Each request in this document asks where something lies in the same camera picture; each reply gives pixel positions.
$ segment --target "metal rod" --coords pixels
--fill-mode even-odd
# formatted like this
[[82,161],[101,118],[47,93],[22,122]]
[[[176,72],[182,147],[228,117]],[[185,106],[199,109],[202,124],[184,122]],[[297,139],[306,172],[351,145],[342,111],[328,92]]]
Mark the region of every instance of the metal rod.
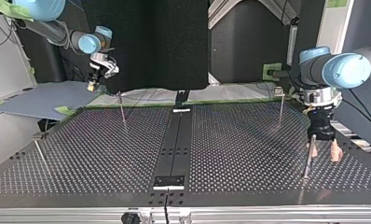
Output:
[[41,147],[40,147],[40,145],[38,144],[38,141],[37,141],[37,140],[34,140],[34,144],[36,145],[36,148],[37,148],[38,154],[39,154],[40,157],[41,157],[41,160],[42,160],[43,163],[46,165],[46,168],[47,168],[48,173],[51,175],[51,171],[50,171],[49,168],[48,168],[48,164],[47,164],[47,161],[46,161],[46,157],[44,156],[43,151],[41,150]]
[[284,99],[285,99],[285,94],[282,95],[281,114],[279,116],[279,125],[280,126],[282,125],[282,115],[283,115]]
[[312,161],[313,149],[314,149],[314,146],[315,145],[316,145],[316,134],[314,134],[310,138],[309,151],[308,151],[308,159],[307,159],[307,164],[305,166],[304,179],[308,179],[309,178],[309,173],[310,173],[310,170],[311,170],[311,161]]

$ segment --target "gray panel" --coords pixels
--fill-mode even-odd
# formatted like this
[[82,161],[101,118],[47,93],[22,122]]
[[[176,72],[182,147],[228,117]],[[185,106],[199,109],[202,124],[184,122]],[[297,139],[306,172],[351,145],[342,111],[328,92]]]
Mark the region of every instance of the gray panel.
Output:
[[40,84],[31,91],[0,105],[0,112],[40,119],[63,120],[66,115],[56,111],[58,106],[78,109],[98,96],[87,90],[87,84],[75,81]]
[[[370,45],[371,0],[355,0],[351,11],[343,51],[347,52]],[[371,112],[371,79],[361,87],[356,88],[354,92],[356,92]],[[343,91],[343,96],[346,100],[363,110],[348,91]],[[336,111],[336,119],[371,144],[371,123],[361,116],[354,108],[343,103]]]
[[330,162],[329,144],[319,142],[311,178],[304,181],[309,121],[293,107],[284,108],[282,125],[280,103],[196,105],[192,111],[182,205],[371,203],[371,156],[348,149],[346,138],[339,139],[346,144],[340,163]]
[[169,108],[84,110],[0,167],[0,207],[147,206]]
[[265,63],[284,63],[288,27],[258,1],[238,3],[212,29],[212,74],[222,83],[259,81]]

